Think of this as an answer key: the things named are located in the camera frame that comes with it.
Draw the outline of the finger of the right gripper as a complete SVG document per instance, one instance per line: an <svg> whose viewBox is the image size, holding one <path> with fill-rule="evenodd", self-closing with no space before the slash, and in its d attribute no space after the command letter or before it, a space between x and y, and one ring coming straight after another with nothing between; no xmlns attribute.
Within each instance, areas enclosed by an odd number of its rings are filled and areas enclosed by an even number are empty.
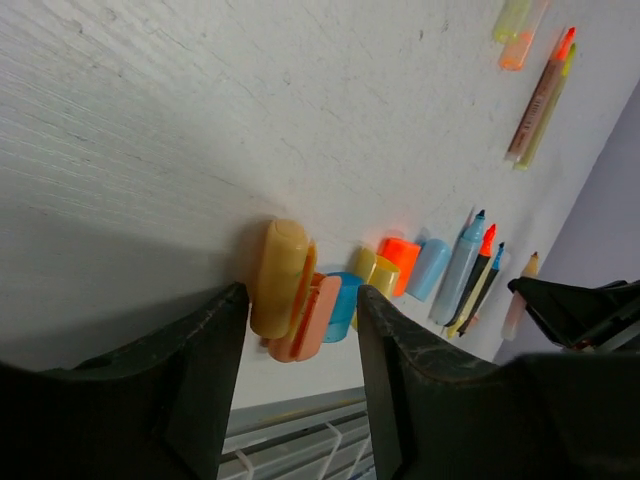
<svg viewBox="0 0 640 480"><path fill-rule="evenodd" d="M570 350L597 348L639 323L639 283L624 280L586 288L519 277L508 283L554 344Z"/></svg>

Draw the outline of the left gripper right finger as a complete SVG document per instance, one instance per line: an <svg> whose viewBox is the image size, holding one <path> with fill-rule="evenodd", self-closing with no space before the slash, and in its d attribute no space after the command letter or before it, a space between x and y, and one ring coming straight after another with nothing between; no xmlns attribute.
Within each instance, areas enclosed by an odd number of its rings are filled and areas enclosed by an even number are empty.
<svg viewBox="0 0 640 480"><path fill-rule="evenodd" d="M358 340L381 479L635 479L639 358L482 360L363 286Z"/></svg>

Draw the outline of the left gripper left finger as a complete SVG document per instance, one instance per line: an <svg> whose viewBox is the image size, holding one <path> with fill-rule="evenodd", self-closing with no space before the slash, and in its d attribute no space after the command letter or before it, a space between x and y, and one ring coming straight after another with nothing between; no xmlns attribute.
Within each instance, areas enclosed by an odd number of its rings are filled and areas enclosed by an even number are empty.
<svg viewBox="0 0 640 480"><path fill-rule="evenodd" d="M5 479L213 479L249 310L234 283L72 369L1 367Z"/></svg>

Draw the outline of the peach cap clear highlighter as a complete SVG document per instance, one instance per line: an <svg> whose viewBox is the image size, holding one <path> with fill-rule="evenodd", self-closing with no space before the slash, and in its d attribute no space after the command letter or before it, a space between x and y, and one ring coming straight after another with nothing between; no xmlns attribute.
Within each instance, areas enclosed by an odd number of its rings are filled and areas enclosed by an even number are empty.
<svg viewBox="0 0 640 480"><path fill-rule="evenodd" d="M538 275L539 255L534 252L521 272L521 277L535 278ZM526 310L526 301L518 292L513 294L513 298L507 310L505 320L501 329L503 340L512 341L517 333L520 321Z"/></svg>

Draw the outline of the black marker blue cap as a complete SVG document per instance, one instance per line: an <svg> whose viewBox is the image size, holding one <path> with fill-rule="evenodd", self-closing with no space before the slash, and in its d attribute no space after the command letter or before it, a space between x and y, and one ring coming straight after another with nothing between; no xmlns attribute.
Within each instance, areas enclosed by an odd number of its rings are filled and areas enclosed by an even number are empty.
<svg viewBox="0 0 640 480"><path fill-rule="evenodd" d="M478 312L480 306L484 302L484 299L486 298L490 287L492 286L496 276L500 271L501 260L502 260L504 251L505 251L505 243L501 242L499 244L498 252L488 272L488 275L484 283L482 284L480 292L472 306L471 312L468 318L465 320L465 322L462 324L462 326L458 330L458 335L460 337L462 337L466 333L466 331L469 329L469 327L475 322L474 318L476 316L476 313Z"/></svg>

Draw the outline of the yellow marker edge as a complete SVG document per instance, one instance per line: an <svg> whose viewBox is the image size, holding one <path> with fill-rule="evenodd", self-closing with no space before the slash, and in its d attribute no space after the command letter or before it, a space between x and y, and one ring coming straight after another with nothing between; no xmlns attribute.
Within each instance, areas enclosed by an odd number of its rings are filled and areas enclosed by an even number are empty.
<svg viewBox="0 0 640 480"><path fill-rule="evenodd" d="M462 310L460 311L455 323L451 326L447 328L446 331L446 336L448 339L452 339L454 337L454 335L456 334L456 332L460 329L460 327L463 325L463 323L469 318L470 314L471 314L471 310L472 307L474 306L477 298L479 297L480 291L482 289L482 287L484 286L487 277L489 275L489 272L491 270L491 266L488 265L483 272L481 273L478 281L476 282L475 286L473 287L469 297L467 298L466 302L463 305Z"/></svg>

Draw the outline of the black marker orange cap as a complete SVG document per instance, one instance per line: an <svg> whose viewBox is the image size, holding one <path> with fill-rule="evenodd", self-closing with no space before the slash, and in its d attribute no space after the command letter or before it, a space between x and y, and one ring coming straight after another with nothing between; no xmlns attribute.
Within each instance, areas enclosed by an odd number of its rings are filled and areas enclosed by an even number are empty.
<svg viewBox="0 0 640 480"><path fill-rule="evenodd" d="M465 306L466 302L468 301L471 292L473 290L473 288L475 287L475 285L477 284L483 270L485 269L485 267L488 265L491 256L492 256L492 245L493 245L493 241L495 239L496 236L496 232L497 232L497 225L496 224L492 224L485 232L484 236L483 236L483 241L482 241L482 245L479 249L479 253L475 259L475 262L473 264L471 273L469 275L469 278L466 282L466 285L462 291L462 295L460 298L460 301L458 303L458 306L456 307L454 316L452 317L452 319L446 324L447 327L451 327L455 324L456 320L458 319L463 307Z"/></svg>

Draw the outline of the light blue highlighter marker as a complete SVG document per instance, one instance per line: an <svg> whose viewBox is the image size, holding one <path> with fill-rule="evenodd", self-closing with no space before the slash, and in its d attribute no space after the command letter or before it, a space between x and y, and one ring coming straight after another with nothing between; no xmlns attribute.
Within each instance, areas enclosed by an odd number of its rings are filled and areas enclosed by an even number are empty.
<svg viewBox="0 0 640 480"><path fill-rule="evenodd" d="M482 209L457 241L429 314L436 325L445 326L454 317L482 244L485 220L485 210Z"/></svg>

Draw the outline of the light blue marker cap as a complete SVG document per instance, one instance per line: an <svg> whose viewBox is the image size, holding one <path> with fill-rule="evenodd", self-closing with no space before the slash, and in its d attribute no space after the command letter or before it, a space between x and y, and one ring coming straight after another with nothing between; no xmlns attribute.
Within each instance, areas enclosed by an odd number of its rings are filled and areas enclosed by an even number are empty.
<svg viewBox="0 0 640 480"><path fill-rule="evenodd" d="M419 252L406 292L425 302L446 270L451 255L451 248L443 240L427 240Z"/></svg>

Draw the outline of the yellow thin highlighter pen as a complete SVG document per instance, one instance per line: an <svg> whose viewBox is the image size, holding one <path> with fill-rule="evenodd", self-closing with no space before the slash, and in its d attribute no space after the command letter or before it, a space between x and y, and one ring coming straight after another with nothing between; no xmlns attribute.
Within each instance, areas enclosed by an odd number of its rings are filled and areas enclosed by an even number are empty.
<svg viewBox="0 0 640 480"><path fill-rule="evenodd" d="M577 50L577 44L573 43L569 49L569 53L568 53L565 65L561 71L560 80L552 92L549 103L547 104L545 110L543 111L539 125L534 130L533 138L529 144L529 147L525 151L525 153L522 155L522 157L514 163L514 166L513 166L514 170L526 171L531 165L532 161L534 160L539 144L541 143L541 140L546 132L546 129L551 120L551 117L553 115L557 102L567 82L569 73L572 68L572 63L573 63L576 50Z"/></svg>

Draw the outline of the orange thin highlighter pen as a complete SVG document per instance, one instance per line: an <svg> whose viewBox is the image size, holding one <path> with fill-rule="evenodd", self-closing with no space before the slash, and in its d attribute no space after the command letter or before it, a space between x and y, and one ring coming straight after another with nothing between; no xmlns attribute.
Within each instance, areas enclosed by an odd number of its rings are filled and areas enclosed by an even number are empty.
<svg viewBox="0 0 640 480"><path fill-rule="evenodd" d="M529 149L569 61L576 33L577 28L572 26L559 38L506 151L506 160L519 161Z"/></svg>

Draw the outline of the yellow orange highlighter cap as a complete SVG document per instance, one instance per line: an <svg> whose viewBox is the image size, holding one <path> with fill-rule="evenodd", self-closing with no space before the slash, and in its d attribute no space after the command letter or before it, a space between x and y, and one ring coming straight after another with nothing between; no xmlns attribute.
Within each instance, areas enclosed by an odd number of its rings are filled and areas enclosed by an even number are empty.
<svg viewBox="0 0 640 480"><path fill-rule="evenodd" d="M252 299L255 334L267 340L288 334L305 303L316 260L315 242L300 223L276 219L269 224Z"/></svg>

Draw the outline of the orange pen cap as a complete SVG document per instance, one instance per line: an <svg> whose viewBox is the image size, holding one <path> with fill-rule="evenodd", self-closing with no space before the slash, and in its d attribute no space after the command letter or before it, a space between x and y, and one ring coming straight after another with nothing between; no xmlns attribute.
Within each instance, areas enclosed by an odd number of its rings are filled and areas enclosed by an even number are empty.
<svg viewBox="0 0 640 480"><path fill-rule="evenodd" d="M498 65L505 71L520 71L526 62L529 51L536 36L537 29L548 9L549 1L531 1L528 18L518 37L504 45Z"/></svg>

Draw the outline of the yellow pen cap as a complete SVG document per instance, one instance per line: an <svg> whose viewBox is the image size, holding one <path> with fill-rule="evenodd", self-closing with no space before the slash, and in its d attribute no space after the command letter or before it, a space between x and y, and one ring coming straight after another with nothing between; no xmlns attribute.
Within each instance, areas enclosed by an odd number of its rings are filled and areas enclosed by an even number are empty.
<svg viewBox="0 0 640 480"><path fill-rule="evenodd" d="M492 31L493 40L504 45L515 40L528 18L530 9L530 0L506 0Z"/></svg>

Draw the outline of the yellow marker cap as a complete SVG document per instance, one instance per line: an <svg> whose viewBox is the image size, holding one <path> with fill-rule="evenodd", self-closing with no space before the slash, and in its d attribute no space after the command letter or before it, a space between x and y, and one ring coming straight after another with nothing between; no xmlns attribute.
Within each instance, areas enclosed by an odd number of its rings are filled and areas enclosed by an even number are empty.
<svg viewBox="0 0 640 480"><path fill-rule="evenodd" d="M390 299L400 277L400 269L387 258L367 247L361 247L352 267L352 273L366 285L375 287Z"/></svg>

